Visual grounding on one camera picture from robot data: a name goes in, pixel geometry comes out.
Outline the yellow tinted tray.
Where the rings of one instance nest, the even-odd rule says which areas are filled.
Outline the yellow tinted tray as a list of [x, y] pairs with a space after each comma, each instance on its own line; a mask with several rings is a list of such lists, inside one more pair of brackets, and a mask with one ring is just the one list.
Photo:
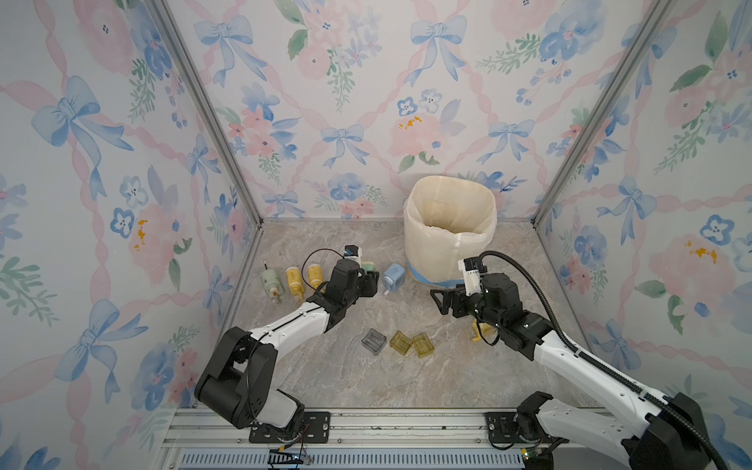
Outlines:
[[427, 358], [435, 352], [435, 347], [426, 333], [419, 333], [411, 338], [413, 348], [419, 358]]
[[413, 340], [399, 330], [390, 340], [390, 347], [402, 356], [406, 356], [412, 346]]

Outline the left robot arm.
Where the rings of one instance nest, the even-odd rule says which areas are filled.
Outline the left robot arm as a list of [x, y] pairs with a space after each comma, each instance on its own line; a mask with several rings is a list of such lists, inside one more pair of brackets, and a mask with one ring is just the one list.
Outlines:
[[276, 364], [311, 338], [332, 330], [361, 298], [378, 292], [379, 272], [341, 258], [330, 279], [293, 313], [252, 330], [232, 327], [219, 339], [194, 397], [237, 429], [266, 425], [287, 440], [300, 434], [305, 406], [271, 387]]

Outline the yellow pencil sharpener back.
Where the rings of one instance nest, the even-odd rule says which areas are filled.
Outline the yellow pencil sharpener back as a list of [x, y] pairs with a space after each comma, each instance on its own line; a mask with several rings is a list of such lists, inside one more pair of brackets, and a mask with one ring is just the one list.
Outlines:
[[320, 264], [310, 264], [307, 267], [307, 282], [313, 290], [318, 289], [325, 281], [322, 266]]

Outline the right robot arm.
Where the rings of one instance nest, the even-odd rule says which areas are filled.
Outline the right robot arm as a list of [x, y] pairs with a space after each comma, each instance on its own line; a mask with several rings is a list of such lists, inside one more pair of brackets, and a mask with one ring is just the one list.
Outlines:
[[669, 397], [589, 354], [554, 324], [522, 306], [517, 285], [502, 273], [469, 276], [470, 285], [436, 289], [442, 315], [472, 317], [495, 329], [503, 343], [567, 379], [607, 409], [602, 415], [570, 407], [549, 393], [532, 393], [514, 420], [499, 426], [513, 440], [565, 440], [632, 469], [724, 468], [702, 410], [684, 394]]

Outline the pale green pencil sharpener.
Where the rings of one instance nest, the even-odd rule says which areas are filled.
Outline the pale green pencil sharpener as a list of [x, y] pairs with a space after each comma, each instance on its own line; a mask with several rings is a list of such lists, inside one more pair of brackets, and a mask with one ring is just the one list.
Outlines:
[[266, 293], [268, 299], [270, 299], [272, 303], [279, 305], [285, 290], [277, 271], [270, 268], [268, 264], [264, 262], [264, 270], [260, 274], [260, 279], [262, 280], [262, 287], [264, 287], [264, 293]]

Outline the yellow pencil sharpener front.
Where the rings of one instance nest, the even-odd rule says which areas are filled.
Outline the yellow pencil sharpener front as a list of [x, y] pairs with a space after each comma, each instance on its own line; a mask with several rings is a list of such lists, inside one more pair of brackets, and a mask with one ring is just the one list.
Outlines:
[[297, 266], [289, 266], [285, 270], [286, 281], [291, 296], [303, 303], [305, 301], [306, 286], [301, 275], [301, 270]]

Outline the clear shavings tray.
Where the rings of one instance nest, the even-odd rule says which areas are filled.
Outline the clear shavings tray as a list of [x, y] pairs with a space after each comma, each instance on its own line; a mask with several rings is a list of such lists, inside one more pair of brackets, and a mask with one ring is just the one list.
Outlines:
[[362, 346], [364, 346], [366, 350], [369, 350], [374, 356], [379, 356], [386, 344], [387, 337], [374, 328], [370, 328], [362, 338]]

